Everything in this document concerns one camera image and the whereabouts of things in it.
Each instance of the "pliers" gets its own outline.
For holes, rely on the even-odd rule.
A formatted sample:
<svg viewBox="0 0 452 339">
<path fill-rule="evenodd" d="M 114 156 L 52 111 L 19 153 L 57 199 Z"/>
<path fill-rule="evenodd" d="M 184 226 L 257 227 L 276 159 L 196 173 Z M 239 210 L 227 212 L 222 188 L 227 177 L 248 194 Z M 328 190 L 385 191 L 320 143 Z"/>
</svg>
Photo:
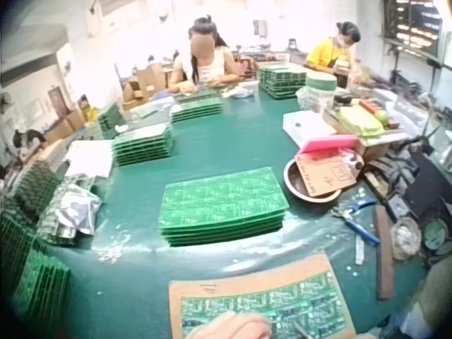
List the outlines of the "pliers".
<svg viewBox="0 0 452 339">
<path fill-rule="evenodd" d="M 361 235 L 364 240 L 371 242 L 372 244 L 380 244 L 380 239 L 375 237 L 372 233 L 366 231 L 363 226 L 357 224 L 353 218 L 352 214 L 356 213 L 358 210 L 361 210 L 367 206 L 376 205 L 376 199 L 367 199 L 365 201 L 359 201 L 358 203 L 352 204 L 346 210 L 341 210 L 338 207 L 334 207 L 331 211 L 333 217 L 341 218 L 345 221 L 345 224 L 354 230 L 356 233 Z"/>
</svg>

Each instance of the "black hair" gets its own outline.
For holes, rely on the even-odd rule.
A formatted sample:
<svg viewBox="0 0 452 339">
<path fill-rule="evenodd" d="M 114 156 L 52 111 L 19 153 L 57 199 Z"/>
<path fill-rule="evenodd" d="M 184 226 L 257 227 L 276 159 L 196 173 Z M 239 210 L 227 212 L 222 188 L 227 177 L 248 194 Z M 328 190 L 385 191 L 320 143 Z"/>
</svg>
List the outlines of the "black hair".
<svg viewBox="0 0 452 339">
<path fill-rule="evenodd" d="M 193 24 L 189 28 L 189 37 L 193 35 L 193 33 L 202 34 L 202 35 L 213 35 L 213 39 L 215 40 L 215 47 L 224 46 L 227 47 L 226 42 L 220 36 L 217 31 L 217 25 L 212 22 L 211 16 L 204 16 L 202 18 L 197 18 Z M 199 80 L 198 74 L 198 59 L 191 55 L 191 67 L 193 69 L 193 73 L 191 74 L 191 79 L 194 83 L 197 83 Z"/>
<path fill-rule="evenodd" d="M 336 23 L 339 29 L 339 33 L 342 35 L 349 35 L 352 37 L 353 42 L 359 42 L 361 40 L 361 33 L 358 26 L 351 22 Z"/>
<path fill-rule="evenodd" d="M 13 135 L 13 145 L 15 148 L 22 147 L 22 133 L 19 133 L 18 129 L 16 129 L 16 132 Z"/>
</svg>

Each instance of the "green workbench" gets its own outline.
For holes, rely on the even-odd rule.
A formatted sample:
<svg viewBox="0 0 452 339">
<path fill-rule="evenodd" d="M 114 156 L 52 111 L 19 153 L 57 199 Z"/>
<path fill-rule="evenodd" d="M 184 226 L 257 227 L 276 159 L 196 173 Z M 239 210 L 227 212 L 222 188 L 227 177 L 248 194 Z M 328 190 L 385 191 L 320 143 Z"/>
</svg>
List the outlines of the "green workbench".
<svg viewBox="0 0 452 339">
<path fill-rule="evenodd" d="M 83 249 L 54 249 L 71 268 L 63 324 L 70 338 L 171 338 L 171 280 L 231 277 L 321 250 L 331 260 L 357 332 L 368 331 L 405 305 L 426 274 L 420 259 L 395 265 L 395 295 L 378 302 L 376 249 L 366 244 L 364 265 L 356 266 L 355 234 L 329 215 L 331 206 L 307 205 L 286 189 L 283 170 L 297 147 L 283 131 L 283 114 L 297 110 L 296 100 L 275 101 L 262 91 L 228 99 L 222 114 L 173 126 L 172 157 L 112 170 L 102 187 L 105 204 L 92 242 Z M 169 248 L 159 235 L 157 217 L 166 184 L 264 166 L 273 168 L 290 203 L 281 231 L 182 248 Z M 345 206 L 371 196 L 358 184 L 336 203 Z M 371 208 L 362 210 L 357 221 L 371 230 Z M 119 252 L 116 262 L 101 261 Z"/>
</svg>

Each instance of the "gauge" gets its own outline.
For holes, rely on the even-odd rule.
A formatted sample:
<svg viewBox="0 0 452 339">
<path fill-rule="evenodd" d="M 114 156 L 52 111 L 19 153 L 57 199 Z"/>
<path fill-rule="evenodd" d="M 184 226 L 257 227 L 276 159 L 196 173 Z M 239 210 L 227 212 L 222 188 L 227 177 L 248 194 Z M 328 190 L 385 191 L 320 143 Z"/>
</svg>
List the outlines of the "gauge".
<svg viewBox="0 0 452 339">
<path fill-rule="evenodd" d="M 424 245 L 431 249 L 432 251 L 436 251 L 439 249 L 447 238 L 447 225 L 441 220 L 435 220 L 428 223 L 424 228 Z"/>
</svg>

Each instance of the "window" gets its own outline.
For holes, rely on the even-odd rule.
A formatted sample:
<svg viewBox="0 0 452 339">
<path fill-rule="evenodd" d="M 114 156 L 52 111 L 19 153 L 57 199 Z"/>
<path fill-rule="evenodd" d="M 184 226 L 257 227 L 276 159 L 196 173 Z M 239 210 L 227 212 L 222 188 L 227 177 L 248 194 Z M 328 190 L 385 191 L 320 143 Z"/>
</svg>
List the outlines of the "window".
<svg viewBox="0 0 452 339">
<path fill-rule="evenodd" d="M 438 57 L 442 19 L 432 0 L 385 0 L 384 5 L 386 38 L 409 47 L 398 47 L 404 52 Z"/>
</svg>

